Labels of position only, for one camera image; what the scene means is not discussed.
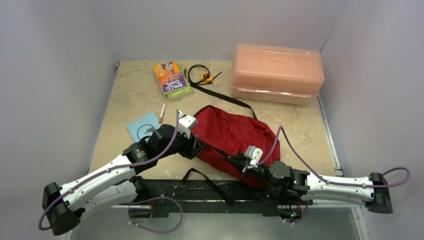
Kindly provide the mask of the red student backpack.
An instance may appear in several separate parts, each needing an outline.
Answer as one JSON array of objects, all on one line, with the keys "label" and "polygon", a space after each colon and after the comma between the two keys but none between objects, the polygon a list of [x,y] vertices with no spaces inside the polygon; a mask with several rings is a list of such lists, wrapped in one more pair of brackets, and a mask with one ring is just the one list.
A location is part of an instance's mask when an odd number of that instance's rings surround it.
[{"label": "red student backpack", "polygon": [[264,122],[252,117],[233,114],[213,105],[207,105],[193,115],[198,124],[192,133],[198,135],[203,151],[197,155],[202,162],[214,169],[245,182],[250,187],[264,189],[267,185],[258,178],[242,173],[226,160],[228,156],[244,153],[248,146],[263,151],[262,165],[270,166],[281,158],[280,142],[274,141],[276,134]]}]

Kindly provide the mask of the white orange pen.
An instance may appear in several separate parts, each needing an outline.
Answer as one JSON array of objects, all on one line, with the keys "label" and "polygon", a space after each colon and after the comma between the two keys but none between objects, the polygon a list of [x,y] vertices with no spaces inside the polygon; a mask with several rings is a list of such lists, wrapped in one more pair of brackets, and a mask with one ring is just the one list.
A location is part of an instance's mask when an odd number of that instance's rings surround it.
[{"label": "white orange pen", "polygon": [[162,123],[163,123],[163,119],[164,119],[165,111],[166,111],[166,104],[164,103],[164,104],[162,105],[161,112],[160,112],[159,119],[158,119],[158,123],[159,123],[159,124],[162,124]]}]

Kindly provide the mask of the translucent orange plastic box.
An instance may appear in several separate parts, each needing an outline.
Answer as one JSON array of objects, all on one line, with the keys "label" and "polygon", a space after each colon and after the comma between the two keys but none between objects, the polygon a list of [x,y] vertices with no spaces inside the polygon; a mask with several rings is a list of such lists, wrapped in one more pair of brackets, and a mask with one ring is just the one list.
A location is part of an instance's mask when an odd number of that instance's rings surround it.
[{"label": "translucent orange plastic box", "polygon": [[319,51],[239,44],[232,61],[231,96],[292,105],[308,105],[325,81]]}]

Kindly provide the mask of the green paperback book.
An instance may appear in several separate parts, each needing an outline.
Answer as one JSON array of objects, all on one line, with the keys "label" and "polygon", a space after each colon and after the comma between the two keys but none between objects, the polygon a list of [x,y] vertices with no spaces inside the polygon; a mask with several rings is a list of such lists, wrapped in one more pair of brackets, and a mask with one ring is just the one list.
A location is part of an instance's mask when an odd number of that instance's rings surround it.
[{"label": "green paperback book", "polygon": [[187,95],[190,95],[190,94],[193,93],[193,88],[191,87],[191,85],[190,85],[190,83],[187,79],[185,70],[182,69],[179,65],[178,65],[178,67],[179,67],[179,70],[180,70],[180,72],[183,76],[183,79],[185,80],[186,87],[180,88],[178,91],[167,94],[167,97],[168,97],[169,100],[176,100],[178,98],[182,98],[184,96],[187,96]]}]

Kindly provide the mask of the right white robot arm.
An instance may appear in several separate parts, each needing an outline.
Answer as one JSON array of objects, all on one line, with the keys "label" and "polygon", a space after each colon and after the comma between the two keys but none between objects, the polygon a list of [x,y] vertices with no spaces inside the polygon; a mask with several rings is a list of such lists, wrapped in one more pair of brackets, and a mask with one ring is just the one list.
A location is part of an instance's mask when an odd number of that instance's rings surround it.
[{"label": "right white robot arm", "polygon": [[227,159],[243,177],[263,182],[265,192],[276,201],[288,204],[295,201],[329,200],[365,206],[372,213],[391,214],[393,207],[387,180],[381,173],[365,177],[330,177],[299,170],[282,161],[270,166],[254,165],[243,154]]}]

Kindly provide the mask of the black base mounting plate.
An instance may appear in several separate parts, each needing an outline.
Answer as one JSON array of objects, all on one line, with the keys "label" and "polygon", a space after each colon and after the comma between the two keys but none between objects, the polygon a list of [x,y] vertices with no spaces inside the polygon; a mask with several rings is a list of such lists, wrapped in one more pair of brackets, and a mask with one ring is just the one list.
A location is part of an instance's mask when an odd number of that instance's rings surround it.
[{"label": "black base mounting plate", "polygon": [[86,213],[115,205],[129,207],[132,218],[167,218],[171,213],[260,214],[298,219],[294,205],[307,201],[276,201],[265,188],[237,180],[143,179],[139,176],[117,183],[84,201]]}]

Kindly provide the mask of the purple Roald Dahl book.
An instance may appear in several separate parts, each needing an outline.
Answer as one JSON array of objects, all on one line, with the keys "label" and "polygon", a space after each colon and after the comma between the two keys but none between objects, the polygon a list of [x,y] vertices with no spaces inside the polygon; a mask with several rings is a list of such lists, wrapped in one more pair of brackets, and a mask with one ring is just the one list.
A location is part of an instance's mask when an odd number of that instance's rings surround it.
[{"label": "purple Roald Dahl book", "polygon": [[177,92],[188,86],[175,61],[155,65],[153,70],[164,95]]}]

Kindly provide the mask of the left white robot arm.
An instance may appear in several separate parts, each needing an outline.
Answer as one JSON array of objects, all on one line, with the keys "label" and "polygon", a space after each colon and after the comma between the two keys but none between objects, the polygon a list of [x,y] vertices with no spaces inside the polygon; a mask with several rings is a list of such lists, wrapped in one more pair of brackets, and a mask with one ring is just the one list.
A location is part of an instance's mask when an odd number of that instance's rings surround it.
[{"label": "left white robot arm", "polygon": [[171,197],[153,195],[139,174],[170,155],[194,159],[203,149],[199,137],[192,133],[196,124],[182,120],[176,126],[164,124],[86,176],[62,185],[48,184],[43,190],[43,214],[38,228],[60,236],[73,230],[84,214],[115,205],[171,201],[181,208]]}]

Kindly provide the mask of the light blue notebook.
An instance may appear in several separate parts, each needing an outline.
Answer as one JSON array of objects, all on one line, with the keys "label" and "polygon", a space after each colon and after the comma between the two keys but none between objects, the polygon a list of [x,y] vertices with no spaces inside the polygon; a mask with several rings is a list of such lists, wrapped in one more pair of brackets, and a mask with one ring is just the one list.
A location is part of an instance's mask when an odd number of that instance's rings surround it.
[{"label": "light blue notebook", "polygon": [[159,119],[154,112],[150,112],[143,117],[131,122],[126,126],[134,143],[139,142],[146,136],[151,136],[152,133],[157,130],[161,124]]}]

